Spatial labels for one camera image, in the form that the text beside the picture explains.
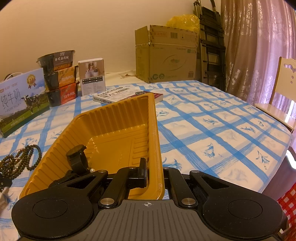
book cover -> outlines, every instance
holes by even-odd
[[[149,91],[141,91],[138,89],[132,89],[124,86],[119,86],[112,90],[108,90],[99,94],[94,94],[93,100],[103,104],[110,104],[120,100],[131,98],[137,95],[142,95],[145,93],[154,94],[155,104],[163,100],[163,94],[149,92]]]
[[[93,58],[78,61],[82,95],[106,91],[104,60]]]
[[[43,69],[36,69],[0,83],[0,130],[7,137],[49,110]]]

chair backrest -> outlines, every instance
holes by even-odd
[[[269,101],[270,104],[272,104],[275,92],[296,102],[296,60],[292,58],[279,58],[276,80]]]

crosshair mark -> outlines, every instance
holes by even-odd
[[[150,206],[153,205],[153,204],[150,203],[150,202],[146,202],[146,203],[144,203],[143,205],[145,205],[146,207],[150,207]]]

white wooden chair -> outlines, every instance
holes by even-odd
[[[296,120],[272,105],[276,92],[296,102],[296,60],[292,58],[279,58],[276,80],[269,104],[255,104],[258,109],[277,119],[293,132],[296,126]]]

product box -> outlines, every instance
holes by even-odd
[[[82,95],[106,91],[104,60],[94,58],[78,61]]]
[[[147,83],[194,80],[197,33],[150,25],[135,31],[136,75]]]
[[[0,83],[0,131],[7,137],[49,110],[43,69],[36,69]]]
[[[78,66],[58,70],[44,75],[46,91],[55,90],[76,81]]]
[[[53,91],[47,92],[47,97],[50,106],[58,106],[65,104],[66,102],[73,100],[77,97],[78,93],[78,82],[63,86]]]
[[[44,74],[48,74],[53,71],[71,67],[74,53],[75,50],[50,53],[38,58],[36,63],[43,68]]]
[[[119,86],[112,90],[108,90],[99,94],[94,94],[93,101],[97,101],[103,104],[111,104],[120,100],[128,99],[128,98],[135,97],[137,95],[146,94],[146,93],[150,93],[150,92],[127,88],[124,86]],[[153,94],[154,94],[155,104],[163,100],[163,94],[159,94],[159,93],[153,93]]]

